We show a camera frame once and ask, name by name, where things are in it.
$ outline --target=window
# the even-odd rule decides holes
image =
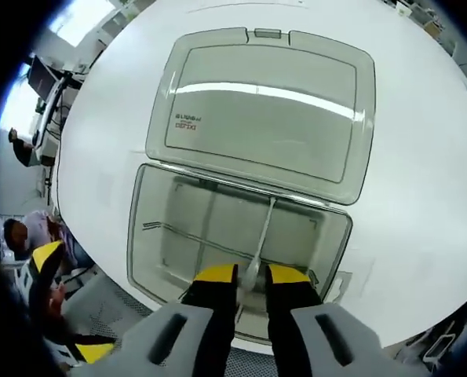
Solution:
[[[49,29],[76,47],[114,9],[108,0],[72,0],[52,21]]]
[[[0,128],[14,128],[19,136],[30,137],[38,94],[27,83],[28,65],[23,65],[13,82],[0,118]]]

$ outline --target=container lid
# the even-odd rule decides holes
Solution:
[[[352,219],[317,200],[297,203],[254,184],[214,179],[156,161],[139,168],[127,240],[129,282],[160,304],[176,301],[199,272],[214,265],[237,264],[242,281],[261,247],[254,289],[238,300],[235,331],[242,339],[266,343],[266,265],[307,273],[325,298]]]
[[[150,158],[354,203],[374,128],[374,62],[328,38],[245,28],[174,44]]]

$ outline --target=white tabletop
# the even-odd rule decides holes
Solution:
[[[380,2],[262,2],[159,0],[114,40],[64,128],[54,174],[62,216],[110,278],[157,309],[127,280],[127,228],[173,42],[187,33],[244,26],[348,43],[374,59],[377,113],[362,195],[343,207],[354,227],[339,267],[353,274],[341,304],[383,346],[403,341],[467,300],[467,90],[458,67],[420,27]],[[269,352],[245,341],[234,345]]]

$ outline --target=computer monitor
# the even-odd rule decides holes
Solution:
[[[48,98],[50,91],[57,82],[57,77],[35,57],[27,78],[29,86],[44,100]]]

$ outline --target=person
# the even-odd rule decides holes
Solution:
[[[46,327],[48,338],[53,341],[60,341],[67,334],[71,333],[67,321],[62,316],[62,304],[66,297],[66,287],[60,283],[55,288],[50,288],[44,302],[45,312],[40,317],[40,325]]]
[[[19,139],[16,130],[13,128],[8,132],[8,141],[13,144],[13,153],[15,153],[16,159],[25,167],[35,167],[37,165],[52,167],[55,163],[55,159],[49,156],[42,156],[40,160],[36,156],[35,147]]]
[[[73,237],[69,228],[52,219],[45,210],[35,210],[23,221],[9,218],[3,225],[6,246],[13,251],[16,260],[31,257],[34,249],[50,242],[63,240],[68,265],[66,269],[89,268],[93,265],[90,256]]]

